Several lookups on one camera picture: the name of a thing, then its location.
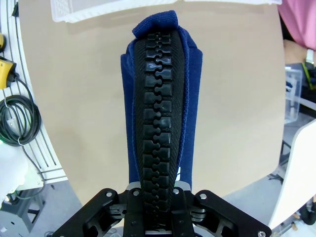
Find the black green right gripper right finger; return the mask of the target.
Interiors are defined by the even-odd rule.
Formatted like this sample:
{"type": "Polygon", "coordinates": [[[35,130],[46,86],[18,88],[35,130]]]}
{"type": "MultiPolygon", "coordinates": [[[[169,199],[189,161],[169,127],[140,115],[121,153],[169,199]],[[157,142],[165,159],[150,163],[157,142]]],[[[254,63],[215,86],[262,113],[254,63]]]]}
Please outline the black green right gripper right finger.
{"type": "Polygon", "coordinates": [[[196,237],[197,226],[214,237],[270,237],[272,230],[215,195],[202,190],[174,188],[172,198],[172,236],[196,237]]]}

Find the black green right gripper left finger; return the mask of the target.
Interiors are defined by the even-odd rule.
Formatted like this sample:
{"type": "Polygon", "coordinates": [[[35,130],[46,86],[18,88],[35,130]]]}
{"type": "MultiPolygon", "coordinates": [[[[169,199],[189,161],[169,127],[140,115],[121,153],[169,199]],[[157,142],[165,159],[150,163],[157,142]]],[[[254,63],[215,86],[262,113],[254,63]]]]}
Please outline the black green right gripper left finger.
{"type": "Polygon", "coordinates": [[[123,237],[145,237],[141,190],[118,194],[105,188],[66,221],[52,237],[103,237],[124,220],[123,237]]]}

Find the navy blue zipper pouch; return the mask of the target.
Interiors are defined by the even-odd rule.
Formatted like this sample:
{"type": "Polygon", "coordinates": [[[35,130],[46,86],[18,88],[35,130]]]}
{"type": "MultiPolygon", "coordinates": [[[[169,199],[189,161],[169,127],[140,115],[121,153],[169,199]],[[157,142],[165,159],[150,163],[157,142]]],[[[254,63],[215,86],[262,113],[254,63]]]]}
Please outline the navy blue zipper pouch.
{"type": "Polygon", "coordinates": [[[162,228],[176,179],[192,182],[202,52],[173,10],[132,32],[120,58],[129,180],[140,183],[148,225],[162,228]]]}

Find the person's left forearm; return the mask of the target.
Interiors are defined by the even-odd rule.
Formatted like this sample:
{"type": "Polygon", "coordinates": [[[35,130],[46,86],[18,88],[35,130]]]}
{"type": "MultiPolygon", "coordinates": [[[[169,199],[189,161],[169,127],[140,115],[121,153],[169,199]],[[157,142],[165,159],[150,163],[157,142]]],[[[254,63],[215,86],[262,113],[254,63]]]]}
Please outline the person's left forearm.
{"type": "Polygon", "coordinates": [[[284,47],[284,59],[286,64],[304,63],[306,59],[307,48],[290,41],[283,40],[284,47]]]}

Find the grey metal stand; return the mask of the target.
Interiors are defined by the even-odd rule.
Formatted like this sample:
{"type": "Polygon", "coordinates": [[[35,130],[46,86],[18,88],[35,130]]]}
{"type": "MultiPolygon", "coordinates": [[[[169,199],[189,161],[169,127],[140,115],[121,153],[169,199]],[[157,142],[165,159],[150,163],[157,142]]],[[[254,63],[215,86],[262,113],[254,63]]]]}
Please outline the grey metal stand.
{"type": "Polygon", "coordinates": [[[45,201],[40,196],[17,199],[13,203],[3,202],[0,208],[0,237],[28,237],[44,205],[45,201]]]}

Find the clear plastic storage box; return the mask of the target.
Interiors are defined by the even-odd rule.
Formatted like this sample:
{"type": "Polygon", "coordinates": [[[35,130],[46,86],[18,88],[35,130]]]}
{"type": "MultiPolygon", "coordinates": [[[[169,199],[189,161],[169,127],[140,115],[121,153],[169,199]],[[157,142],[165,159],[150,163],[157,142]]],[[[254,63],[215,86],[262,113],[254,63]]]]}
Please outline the clear plastic storage box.
{"type": "Polygon", "coordinates": [[[302,89],[302,71],[285,66],[285,117],[284,123],[295,122],[298,118],[302,89]]]}

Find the black bag with green trim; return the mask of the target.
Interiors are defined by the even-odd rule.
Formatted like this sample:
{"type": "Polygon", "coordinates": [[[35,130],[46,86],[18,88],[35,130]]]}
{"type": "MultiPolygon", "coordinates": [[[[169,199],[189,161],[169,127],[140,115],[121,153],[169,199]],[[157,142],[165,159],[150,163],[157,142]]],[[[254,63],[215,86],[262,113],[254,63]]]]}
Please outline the black bag with green trim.
{"type": "Polygon", "coordinates": [[[306,85],[302,86],[303,105],[316,111],[316,67],[310,62],[302,64],[306,85]]]}

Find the yellow emergency stop button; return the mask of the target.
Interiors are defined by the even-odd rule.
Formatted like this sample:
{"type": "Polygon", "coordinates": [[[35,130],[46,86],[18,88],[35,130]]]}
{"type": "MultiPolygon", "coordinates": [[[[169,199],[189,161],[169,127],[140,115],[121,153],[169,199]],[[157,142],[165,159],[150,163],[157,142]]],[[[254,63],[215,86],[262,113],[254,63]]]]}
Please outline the yellow emergency stop button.
{"type": "Polygon", "coordinates": [[[16,63],[0,56],[0,89],[10,87],[16,77],[16,63]]]}

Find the white wrist watch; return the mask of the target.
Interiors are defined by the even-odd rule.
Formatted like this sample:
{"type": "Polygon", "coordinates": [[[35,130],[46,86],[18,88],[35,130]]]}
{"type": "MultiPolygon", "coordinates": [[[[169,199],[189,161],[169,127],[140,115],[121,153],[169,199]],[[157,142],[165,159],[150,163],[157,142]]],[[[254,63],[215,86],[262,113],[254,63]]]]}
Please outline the white wrist watch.
{"type": "Polygon", "coordinates": [[[307,49],[306,51],[306,59],[305,59],[305,65],[306,67],[314,67],[316,63],[316,59],[314,56],[314,50],[313,49],[307,49]]]}

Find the person in pink shirt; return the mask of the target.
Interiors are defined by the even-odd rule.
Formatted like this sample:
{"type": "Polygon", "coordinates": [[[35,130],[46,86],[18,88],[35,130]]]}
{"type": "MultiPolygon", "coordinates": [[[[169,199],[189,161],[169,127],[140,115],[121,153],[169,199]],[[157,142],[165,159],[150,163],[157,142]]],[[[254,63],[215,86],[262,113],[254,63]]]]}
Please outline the person in pink shirt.
{"type": "Polygon", "coordinates": [[[316,51],[316,0],[282,0],[278,11],[294,41],[316,51]]]}

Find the white aluminium rail base plate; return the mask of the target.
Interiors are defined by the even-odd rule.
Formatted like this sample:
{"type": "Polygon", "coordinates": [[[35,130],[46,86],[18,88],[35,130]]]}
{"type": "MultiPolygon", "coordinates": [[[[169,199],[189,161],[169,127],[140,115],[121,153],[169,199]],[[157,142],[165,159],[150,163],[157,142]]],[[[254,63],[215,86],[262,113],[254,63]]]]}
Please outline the white aluminium rail base plate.
{"type": "MultiPolygon", "coordinates": [[[[0,56],[16,64],[15,71],[33,92],[31,78],[26,63],[20,20],[12,16],[18,0],[0,0],[0,33],[5,36],[5,49],[0,56]]],[[[67,180],[66,173],[59,162],[49,139],[45,126],[42,125],[37,137],[25,146],[28,155],[38,165],[47,183],[67,180]]]]}

